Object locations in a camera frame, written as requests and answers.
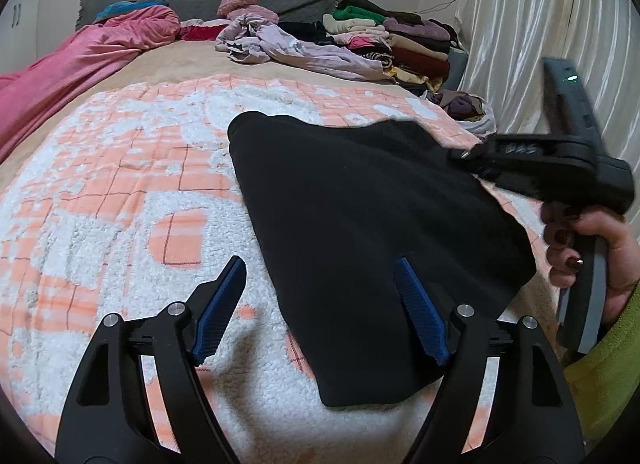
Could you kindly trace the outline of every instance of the cabinet door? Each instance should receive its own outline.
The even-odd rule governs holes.
[[[37,59],[38,2],[9,0],[0,14],[0,73],[21,70]]]

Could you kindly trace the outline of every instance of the pink blanket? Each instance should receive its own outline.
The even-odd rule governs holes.
[[[173,42],[178,30],[169,7],[146,7],[87,25],[33,65],[0,75],[0,162],[66,103],[142,50]]]

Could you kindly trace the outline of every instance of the hand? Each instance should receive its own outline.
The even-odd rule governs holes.
[[[541,218],[546,224],[544,240],[549,245],[546,250],[546,259],[551,264],[549,281],[556,287],[571,287],[582,264],[580,253],[571,249],[574,231],[585,236],[600,235],[609,242],[602,324],[612,326],[640,280],[640,245],[624,217],[602,206],[566,208],[564,215],[557,217],[552,206],[544,204]]]

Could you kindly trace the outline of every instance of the dark nail polish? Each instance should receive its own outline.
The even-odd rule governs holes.
[[[572,271],[578,272],[582,268],[583,263],[584,262],[580,258],[572,256],[571,258],[568,258],[564,264]]]
[[[569,234],[569,231],[565,231],[564,229],[556,231],[556,234],[554,235],[554,240],[557,243],[561,243],[562,245],[569,245],[570,238],[571,236]]]
[[[570,206],[562,211],[562,215],[566,220],[572,221],[580,218],[582,208],[580,206]]]

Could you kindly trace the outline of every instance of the pink fluffy cloth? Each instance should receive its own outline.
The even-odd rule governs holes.
[[[255,14],[265,18],[270,23],[277,24],[280,21],[278,15],[271,10],[261,7],[257,3],[260,0],[222,0],[218,7],[218,16],[231,21],[244,14]]]
[[[260,0],[222,0],[218,7],[218,16],[226,18],[233,10],[246,7],[247,5],[255,5],[259,2]]]
[[[233,10],[229,14],[227,14],[226,17],[233,21],[237,17],[243,16],[245,14],[255,14],[256,16],[261,16],[265,18],[265,20],[267,20],[269,23],[273,23],[276,25],[280,21],[280,18],[275,12],[265,7],[261,7],[260,5],[249,5],[248,7]]]

